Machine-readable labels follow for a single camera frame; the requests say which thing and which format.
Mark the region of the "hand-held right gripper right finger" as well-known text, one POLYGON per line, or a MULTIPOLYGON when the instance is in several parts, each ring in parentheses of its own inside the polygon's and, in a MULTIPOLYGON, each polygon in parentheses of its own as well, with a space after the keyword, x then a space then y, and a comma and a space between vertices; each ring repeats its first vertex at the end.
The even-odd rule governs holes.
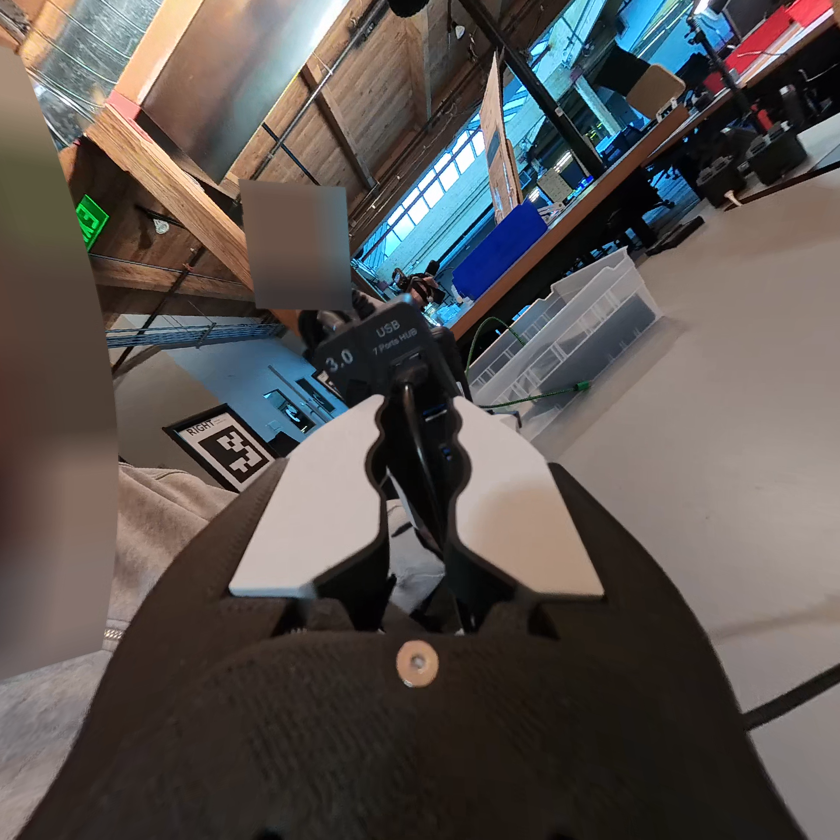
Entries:
POLYGON ((602 601, 604 584, 545 458, 462 396, 451 413, 458 473, 447 508, 445 568, 469 628, 502 603, 602 601))

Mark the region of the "clear plastic bin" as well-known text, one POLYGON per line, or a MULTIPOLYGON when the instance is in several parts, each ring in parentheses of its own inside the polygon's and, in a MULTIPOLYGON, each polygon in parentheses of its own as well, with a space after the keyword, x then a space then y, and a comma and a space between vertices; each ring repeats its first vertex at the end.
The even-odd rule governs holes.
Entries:
POLYGON ((469 364, 475 404, 515 413, 533 440, 662 313, 621 248, 554 282, 469 364))

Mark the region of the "red plastic bin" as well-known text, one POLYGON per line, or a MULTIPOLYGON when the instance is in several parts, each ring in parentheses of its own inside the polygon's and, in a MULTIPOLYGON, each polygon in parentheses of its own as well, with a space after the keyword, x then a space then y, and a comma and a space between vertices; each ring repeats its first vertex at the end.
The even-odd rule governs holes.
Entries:
POLYGON ((837 11, 837 2, 783 2, 744 37, 725 63, 740 79, 752 78, 774 62, 792 56, 831 27, 836 27, 837 11))

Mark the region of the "rectangular sheet metal duct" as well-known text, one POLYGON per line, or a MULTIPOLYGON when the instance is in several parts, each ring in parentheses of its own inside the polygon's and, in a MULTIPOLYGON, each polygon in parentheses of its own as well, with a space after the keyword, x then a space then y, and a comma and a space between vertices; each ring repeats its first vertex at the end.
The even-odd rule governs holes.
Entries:
POLYGON ((139 126, 186 172, 220 187, 346 4, 203 2, 143 100, 139 126))

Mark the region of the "black usb hub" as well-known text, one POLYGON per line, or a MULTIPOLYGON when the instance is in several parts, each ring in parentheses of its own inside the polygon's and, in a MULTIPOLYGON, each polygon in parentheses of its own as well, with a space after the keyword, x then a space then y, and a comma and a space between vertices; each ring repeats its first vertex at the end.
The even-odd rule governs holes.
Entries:
POLYGON ((380 395, 384 465, 416 521, 441 547, 462 477, 455 399, 462 396, 428 321, 409 297, 328 330, 313 352, 348 407, 380 395))

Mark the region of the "blue plastic bin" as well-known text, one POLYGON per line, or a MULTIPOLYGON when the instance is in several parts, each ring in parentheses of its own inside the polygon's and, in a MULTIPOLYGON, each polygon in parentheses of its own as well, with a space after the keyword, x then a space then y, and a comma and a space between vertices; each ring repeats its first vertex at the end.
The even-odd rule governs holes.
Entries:
POLYGON ((547 231, 538 208, 525 200, 454 269, 455 290, 462 298, 477 301, 547 231))

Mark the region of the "framed tag poster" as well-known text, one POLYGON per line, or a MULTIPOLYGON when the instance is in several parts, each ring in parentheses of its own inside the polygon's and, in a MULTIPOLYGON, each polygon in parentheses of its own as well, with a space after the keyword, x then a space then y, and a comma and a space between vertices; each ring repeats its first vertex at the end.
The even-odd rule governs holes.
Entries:
POLYGON ((163 426, 162 431, 226 490, 241 493, 277 459, 226 403, 163 426))

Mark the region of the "long wooden workbench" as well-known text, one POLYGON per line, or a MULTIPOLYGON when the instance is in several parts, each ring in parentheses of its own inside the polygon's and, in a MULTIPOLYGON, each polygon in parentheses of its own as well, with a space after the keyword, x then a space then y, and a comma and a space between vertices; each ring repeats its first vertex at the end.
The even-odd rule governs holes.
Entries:
POLYGON ((479 323, 489 317, 490 311, 523 279, 534 270, 573 231, 583 224, 589 216, 613 200, 617 192, 636 173, 648 166, 660 146, 689 118, 683 104, 673 107, 660 122, 654 122, 650 131, 626 152, 614 165, 593 183, 589 184, 580 197, 568 205, 558 216, 546 234, 538 239, 516 262, 482 294, 474 305, 463 313, 453 324, 451 331, 456 341, 466 339, 475 331, 479 323))

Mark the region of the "person's left forearm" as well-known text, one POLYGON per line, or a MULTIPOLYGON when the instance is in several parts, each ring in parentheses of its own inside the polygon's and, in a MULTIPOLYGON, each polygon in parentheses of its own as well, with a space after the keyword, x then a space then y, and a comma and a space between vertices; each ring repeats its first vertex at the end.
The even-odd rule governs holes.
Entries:
POLYGON ((455 615, 445 565, 429 548, 425 527, 417 528, 399 499, 386 502, 391 602, 426 629, 440 630, 455 615))

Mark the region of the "silver spiral air duct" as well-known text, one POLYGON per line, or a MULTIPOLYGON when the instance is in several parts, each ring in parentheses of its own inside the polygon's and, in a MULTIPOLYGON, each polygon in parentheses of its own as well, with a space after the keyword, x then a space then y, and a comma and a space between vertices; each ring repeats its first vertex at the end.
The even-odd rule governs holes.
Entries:
POLYGON ((20 55, 63 151, 92 125, 162 1, 47 1, 20 55))

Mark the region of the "tan plywood chair back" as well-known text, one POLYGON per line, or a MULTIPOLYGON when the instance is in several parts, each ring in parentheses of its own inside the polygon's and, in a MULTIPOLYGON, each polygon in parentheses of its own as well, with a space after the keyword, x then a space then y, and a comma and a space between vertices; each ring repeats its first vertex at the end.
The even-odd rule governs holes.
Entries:
POLYGON ((625 99, 628 106, 647 120, 660 122, 665 112, 676 106, 686 92, 686 83, 659 64, 649 65, 631 87, 625 99))

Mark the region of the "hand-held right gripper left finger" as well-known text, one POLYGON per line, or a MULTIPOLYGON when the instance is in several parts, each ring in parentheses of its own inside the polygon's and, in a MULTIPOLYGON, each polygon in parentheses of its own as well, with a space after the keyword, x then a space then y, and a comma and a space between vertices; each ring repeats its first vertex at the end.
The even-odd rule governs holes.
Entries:
POLYGON ((332 599, 377 632, 394 586, 386 499, 375 470, 383 395, 320 428, 289 457, 228 583, 232 596, 332 599))

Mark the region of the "tall cardboard sheet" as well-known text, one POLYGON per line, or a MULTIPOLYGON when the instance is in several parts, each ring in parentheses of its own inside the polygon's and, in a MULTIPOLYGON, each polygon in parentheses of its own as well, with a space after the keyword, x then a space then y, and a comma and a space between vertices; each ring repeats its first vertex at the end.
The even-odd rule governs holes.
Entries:
POLYGON ((485 144, 490 196, 497 224, 523 201, 516 157, 505 128, 499 59, 500 54, 495 51, 479 109, 479 126, 485 144))

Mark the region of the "green exit sign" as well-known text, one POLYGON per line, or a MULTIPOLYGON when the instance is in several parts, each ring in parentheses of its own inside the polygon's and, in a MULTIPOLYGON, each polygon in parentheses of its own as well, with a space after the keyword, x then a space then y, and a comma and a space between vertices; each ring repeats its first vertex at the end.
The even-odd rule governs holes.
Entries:
POLYGON ((83 242, 89 253, 96 244, 110 215, 88 194, 84 194, 76 206, 83 242))

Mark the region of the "small flat black box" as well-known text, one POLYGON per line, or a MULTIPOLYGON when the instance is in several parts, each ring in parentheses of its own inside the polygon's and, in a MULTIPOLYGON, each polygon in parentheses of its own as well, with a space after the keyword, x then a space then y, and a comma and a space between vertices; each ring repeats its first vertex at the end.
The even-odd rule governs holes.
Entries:
POLYGON ((653 257, 667 250, 675 249, 685 242, 705 224, 703 216, 696 216, 676 225, 664 236, 660 237, 653 245, 646 248, 646 256, 653 257))

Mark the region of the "person's grey sweatshirt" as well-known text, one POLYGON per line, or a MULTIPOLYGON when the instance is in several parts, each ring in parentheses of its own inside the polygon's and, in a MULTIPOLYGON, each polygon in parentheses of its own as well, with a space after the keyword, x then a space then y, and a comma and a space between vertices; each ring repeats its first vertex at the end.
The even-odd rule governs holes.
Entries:
POLYGON ((2 681, 1 838, 20 834, 60 771, 145 598, 234 497, 183 471, 119 466, 115 561, 99 651, 2 681))

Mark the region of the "black tripod stand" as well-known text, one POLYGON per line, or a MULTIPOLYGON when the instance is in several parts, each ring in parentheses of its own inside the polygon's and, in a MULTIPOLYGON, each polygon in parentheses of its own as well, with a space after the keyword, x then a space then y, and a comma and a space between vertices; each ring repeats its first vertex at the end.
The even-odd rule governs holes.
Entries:
POLYGON ((762 125, 753 111, 753 106, 750 100, 748 100, 738 83, 732 77, 732 74, 725 62, 719 57, 717 51, 712 47, 708 36, 705 34, 702 26, 698 22, 695 12, 692 11, 687 15, 686 23, 690 31, 688 41, 695 46, 699 45, 703 49, 712 68, 721 77, 724 87, 729 90, 731 100, 736 104, 741 115, 748 120, 756 130, 761 130, 762 125))

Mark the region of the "black battery charger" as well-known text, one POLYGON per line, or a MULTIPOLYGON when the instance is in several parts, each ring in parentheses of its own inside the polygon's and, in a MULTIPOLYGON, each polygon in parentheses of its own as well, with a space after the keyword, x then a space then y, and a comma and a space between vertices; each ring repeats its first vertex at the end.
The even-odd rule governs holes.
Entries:
POLYGON ((771 186, 806 158, 807 151, 795 127, 782 121, 772 125, 766 134, 751 142, 745 161, 763 185, 771 186))
POLYGON ((729 194, 737 196, 746 188, 748 173, 749 163, 734 155, 721 155, 698 174, 696 191, 712 207, 727 207, 732 204, 729 194))

